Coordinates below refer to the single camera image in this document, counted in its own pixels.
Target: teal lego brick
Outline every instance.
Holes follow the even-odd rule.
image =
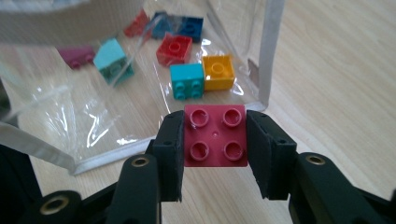
[[[125,52],[115,38],[107,40],[107,42],[99,48],[95,58],[93,59],[93,64],[95,64],[107,84],[113,82],[114,78],[116,78],[120,73],[126,62],[127,58]],[[128,77],[131,77],[133,74],[134,70],[132,69],[132,66],[129,65],[117,81],[116,85],[120,84]]]
[[[200,63],[174,64],[170,66],[174,98],[198,99],[204,93],[204,68]]]

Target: tabletop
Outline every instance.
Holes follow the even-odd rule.
[[[287,1],[264,111],[298,152],[327,156],[385,199],[396,188],[395,11],[395,1]],[[257,62],[263,16],[255,17]],[[44,195],[72,189],[83,198],[116,182],[123,162],[71,176],[32,161]],[[186,168],[182,194],[182,203],[163,203],[163,223],[291,223],[288,202],[263,200],[249,167]]]

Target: wooden table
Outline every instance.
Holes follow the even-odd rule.
[[[287,1],[265,111],[299,152],[326,155],[353,185],[386,199],[396,188],[395,11],[395,1]],[[78,176],[33,164],[44,195],[85,198],[117,181],[122,161]],[[186,168],[182,193],[183,203],[163,203],[163,223],[291,223],[288,203],[263,200],[249,167]]]

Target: yellow lego brick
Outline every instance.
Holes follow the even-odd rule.
[[[202,58],[205,91],[222,91],[233,87],[235,74],[231,58],[231,55],[205,56]]]

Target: red lego brick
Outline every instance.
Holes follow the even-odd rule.
[[[86,63],[93,63],[95,52],[91,46],[58,49],[59,54],[72,69],[79,69]]]
[[[191,47],[191,37],[166,33],[163,42],[157,49],[158,63],[163,66],[187,63],[190,60]]]
[[[184,111],[185,166],[248,166],[243,105],[186,105]]]
[[[145,10],[141,9],[139,14],[132,21],[132,23],[127,28],[125,28],[123,32],[128,37],[142,35],[148,23],[149,16],[146,14]]]

